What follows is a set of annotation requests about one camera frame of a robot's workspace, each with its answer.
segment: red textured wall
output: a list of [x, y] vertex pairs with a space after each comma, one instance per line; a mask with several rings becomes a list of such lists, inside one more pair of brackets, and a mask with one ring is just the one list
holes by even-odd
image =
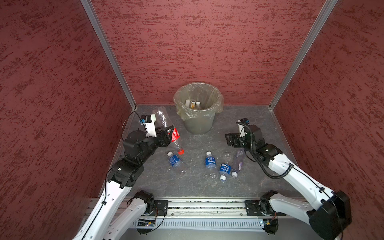
[[339, 0], [275, 108], [300, 167], [351, 198], [344, 239], [384, 239], [384, 1]]
[[324, 0], [93, 0], [135, 100], [193, 81], [226, 104], [269, 104]]
[[80, 1], [1, 1], [0, 29], [0, 239], [72, 239], [129, 104]]

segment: empty plastic bottle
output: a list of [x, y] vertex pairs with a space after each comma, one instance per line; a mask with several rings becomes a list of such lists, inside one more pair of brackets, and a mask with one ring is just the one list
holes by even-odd
[[197, 109], [197, 110], [203, 110], [203, 108], [202, 108], [201, 105], [200, 105], [200, 102], [196, 102], [196, 104], [195, 104], [195, 109]]
[[157, 107], [152, 111], [152, 113], [155, 114], [156, 122], [162, 129], [165, 129], [169, 126], [174, 127], [171, 140], [172, 142], [169, 144], [169, 146], [177, 150], [179, 155], [184, 154], [184, 149], [180, 145], [180, 135], [177, 132], [176, 126], [170, 120], [166, 108], [164, 106]]
[[207, 169], [208, 178], [215, 179], [217, 177], [216, 160], [212, 156], [211, 152], [207, 152], [207, 158], [205, 159], [205, 167]]
[[228, 162], [222, 163], [221, 166], [220, 166], [220, 170], [219, 170], [220, 181], [225, 182], [227, 177], [230, 176], [230, 174], [229, 174], [230, 172], [231, 172], [231, 165], [229, 165]]
[[181, 161], [178, 155], [173, 154], [172, 152], [168, 152], [169, 163], [173, 167], [173, 169], [179, 174], [186, 174], [187, 167]]
[[244, 149], [239, 149], [236, 153], [235, 160], [232, 164], [232, 177], [237, 177], [241, 172], [241, 167], [243, 166], [243, 161], [245, 158]]

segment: trash can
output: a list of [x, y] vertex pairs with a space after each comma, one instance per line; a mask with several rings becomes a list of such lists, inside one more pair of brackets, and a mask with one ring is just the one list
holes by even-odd
[[[199, 101], [202, 110], [185, 106], [185, 101]], [[177, 114], [185, 128], [193, 134], [204, 134], [212, 128], [215, 113], [223, 111], [224, 97], [220, 91], [207, 83], [190, 83], [179, 88], [173, 96]]]

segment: gray tabletop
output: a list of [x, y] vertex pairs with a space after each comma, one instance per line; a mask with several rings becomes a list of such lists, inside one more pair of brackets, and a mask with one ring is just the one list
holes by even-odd
[[[151, 114], [155, 107], [139, 105], [137, 112], [139, 115]], [[225, 134], [238, 132], [236, 121], [241, 118], [248, 118], [250, 124], [257, 125], [262, 130], [266, 143], [274, 144], [285, 151], [266, 106], [225, 106], [222, 113], [216, 114], [212, 129], [203, 135], [193, 135], [185, 129], [182, 119], [176, 114], [175, 106], [165, 107], [180, 134], [179, 139], [185, 150], [181, 160], [188, 167], [188, 174], [180, 176], [173, 171], [167, 157], [167, 152], [172, 149], [160, 147], [145, 162], [145, 170], [128, 196], [145, 190], [156, 197], [260, 197], [269, 190], [276, 190], [287, 197], [300, 197], [284, 179], [273, 180], [267, 177], [259, 165], [249, 159], [245, 159], [237, 178], [229, 177], [223, 183], [219, 179], [210, 180], [205, 176], [204, 160], [207, 151], [212, 152], [218, 165], [223, 162], [224, 154], [233, 156], [237, 152], [236, 148], [227, 145]], [[139, 127], [136, 117], [130, 131]]]

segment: red label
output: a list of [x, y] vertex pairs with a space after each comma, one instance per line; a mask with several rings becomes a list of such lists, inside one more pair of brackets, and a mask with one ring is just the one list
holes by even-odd
[[177, 132], [176, 128], [174, 128], [173, 132], [172, 132], [172, 140], [171, 140], [171, 142], [176, 141], [179, 137], [180, 137], [179, 133]]

